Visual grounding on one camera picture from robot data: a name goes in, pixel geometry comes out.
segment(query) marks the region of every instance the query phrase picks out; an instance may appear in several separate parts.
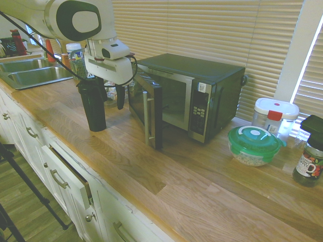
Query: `basket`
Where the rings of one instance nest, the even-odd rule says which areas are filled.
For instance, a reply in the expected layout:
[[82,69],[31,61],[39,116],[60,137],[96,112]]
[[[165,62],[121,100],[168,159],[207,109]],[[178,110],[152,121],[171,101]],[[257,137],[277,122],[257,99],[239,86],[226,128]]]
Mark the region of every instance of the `basket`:
[[79,52],[79,51],[84,51],[84,49],[75,50],[70,55],[71,69],[74,73],[76,73],[77,75],[79,75],[80,77],[85,79],[85,78],[87,78],[87,74],[88,74],[86,67],[85,67],[85,60],[84,59],[75,59],[75,60],[72,59],[73,54],[75,52]]

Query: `sink basin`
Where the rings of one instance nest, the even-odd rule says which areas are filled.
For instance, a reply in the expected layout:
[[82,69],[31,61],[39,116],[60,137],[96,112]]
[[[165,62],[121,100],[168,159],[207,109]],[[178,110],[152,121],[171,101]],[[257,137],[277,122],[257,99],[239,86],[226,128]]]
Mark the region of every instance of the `sink basin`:
[[53,63],[47,62],[44,59],[28,59],[18,62],[8,62],[0,64],[1,72],[23,72],[45,67],[51,67]]
[[64,81],[72,77],[72,74],[59,64],[44,59],[0,64],[0,78],[16,90]]

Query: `orange bottle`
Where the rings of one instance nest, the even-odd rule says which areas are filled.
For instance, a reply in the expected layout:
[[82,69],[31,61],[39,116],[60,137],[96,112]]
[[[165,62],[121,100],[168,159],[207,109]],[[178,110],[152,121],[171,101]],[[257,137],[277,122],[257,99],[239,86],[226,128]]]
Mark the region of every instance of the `orange bottle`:
[[[52,53],[53,55],[54,55],[54,51],[52,50],[52,46],[51,46],[51,43],[50,43],[50,40],[49,39],[47,39],[46,40],[46,48],[47,48],[47,50],[50,52],[50,53]],[[49,54],[47,55],[47,57],[48,57],[48,61],[49,62],[55,62],[56,60],[53,58],[53,57],[51,57]]]

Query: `black stand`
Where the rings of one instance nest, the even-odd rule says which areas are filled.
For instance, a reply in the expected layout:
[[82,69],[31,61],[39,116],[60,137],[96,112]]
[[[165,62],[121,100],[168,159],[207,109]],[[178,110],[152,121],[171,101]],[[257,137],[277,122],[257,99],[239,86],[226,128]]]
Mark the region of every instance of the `black stand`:
[[[55,211],[51,208],[51,206],[49,205],[50,201],[43,197],[43,195],[39,192],[39,190],[35,187],[35,185],[31,182],[31,180],[28,178],[28,176],[24,173],[24,171],[19,167],[19,165],[15,162],[15,160],[13,159],[14,154],[7,150],[2,143],[0,143],[0,155],[6,159],[9,164],[12,166],[13,169],[15,169],[15,171],[18,173],[18,175],[22,178],[22,180],[24,180],[24,182],[27,184],[27,186],[33,191],[33,193],[39,198],[39,200],[41,201],[41,203],[49,210],[49,212],[54,216],[54,218],[57,220],[57,222],[62,226],[63,230],[68,229],[69,225],[64,224],[64,222],[58,217],[58,215],[55,213]],[[15,236],[15,233],[18,232],[17,228],[15,230],[15,233],[13,231],[11,231],[12,234]]]
[[5,224],[5,227],[8,227],[12,235],[16,238],[17,242],[26,242],[1,204],[0,204],[0,213],[2,214],[2,216],[7,222],[7,224]]

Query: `sticker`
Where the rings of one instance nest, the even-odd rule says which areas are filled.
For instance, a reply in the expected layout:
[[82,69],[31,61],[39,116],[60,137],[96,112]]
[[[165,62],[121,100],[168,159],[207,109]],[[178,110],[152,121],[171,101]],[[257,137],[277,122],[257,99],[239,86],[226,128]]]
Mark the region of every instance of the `sticker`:
[[316,170],[316,165],[312,164],[312,161],[304,155],[299,159],[298,164],[296,166],[296,170],[298,173],[305,177],[310,177],[310,174],[315,172]]
[[201,83],[201,82],[199,82],[198,83],[198,91],[199,92],[206,92],[206,84],[205,83]]
[[275,133],[278,130],[277,126],[274,125],[268,125],[267,131],[269,131],[270,133]]
[[296,170],[301,175],[316,180],[322,173],[323,159],[321,157],[312,156],[304,150],[303,155],[298,161]]

